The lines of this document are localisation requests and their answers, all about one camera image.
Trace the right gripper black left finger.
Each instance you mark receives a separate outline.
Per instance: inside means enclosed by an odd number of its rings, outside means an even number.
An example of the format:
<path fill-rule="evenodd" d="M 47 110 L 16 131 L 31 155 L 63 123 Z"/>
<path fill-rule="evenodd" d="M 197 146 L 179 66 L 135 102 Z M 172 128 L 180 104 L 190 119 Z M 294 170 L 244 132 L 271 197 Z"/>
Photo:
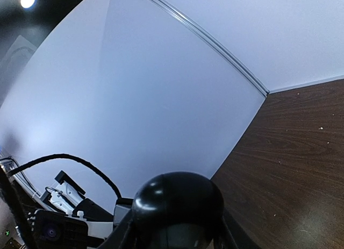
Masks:
<path fill-rule="evenodd" d="M 98 249 L 135 249 L 138 236 L 133 212 L 130 209 L 112 233 L 98 246 Z"/>

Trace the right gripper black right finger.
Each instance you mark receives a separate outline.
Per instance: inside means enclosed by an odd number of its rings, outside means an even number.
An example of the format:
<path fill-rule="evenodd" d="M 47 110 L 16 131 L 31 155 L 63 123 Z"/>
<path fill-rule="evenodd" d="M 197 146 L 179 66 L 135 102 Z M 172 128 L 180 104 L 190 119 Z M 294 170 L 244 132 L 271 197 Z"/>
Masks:
<path fill-rule="evenodd" d="M 213 239 L 213 248 L 241 248 L 239 241 L 240 230 L 239 223 L 231 214 L 223 214 L 219 229 Z"/>

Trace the black earbud charging case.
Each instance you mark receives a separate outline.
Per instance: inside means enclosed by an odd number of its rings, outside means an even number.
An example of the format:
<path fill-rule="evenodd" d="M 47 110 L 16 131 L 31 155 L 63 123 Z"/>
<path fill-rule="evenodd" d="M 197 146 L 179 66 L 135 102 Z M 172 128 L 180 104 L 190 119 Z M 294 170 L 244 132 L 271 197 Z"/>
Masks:
<path fill-rule="evenodd" d="M 205 228 L 222 218 L 224 199 L 208 178 L 192 172 L 171 172 L 147 181 L 135 194 L 133 221 L 142 232 L 177 224 Z"/>

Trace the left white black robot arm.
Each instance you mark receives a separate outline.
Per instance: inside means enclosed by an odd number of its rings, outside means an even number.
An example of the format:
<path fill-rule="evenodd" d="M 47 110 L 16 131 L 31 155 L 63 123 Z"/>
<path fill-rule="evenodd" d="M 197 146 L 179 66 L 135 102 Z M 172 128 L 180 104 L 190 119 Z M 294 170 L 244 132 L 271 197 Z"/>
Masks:
<path fill-rule="evenodd" d="M 97 248 L 119 225 L 132 206 L 132 199 L 116 200 L 109 213 L 85 196 L 85 191 L 64 171 L 55 177 L 55 186 L 46 187 L 43 202 L 52 210 L 29 214 L 38 248 Z"/>

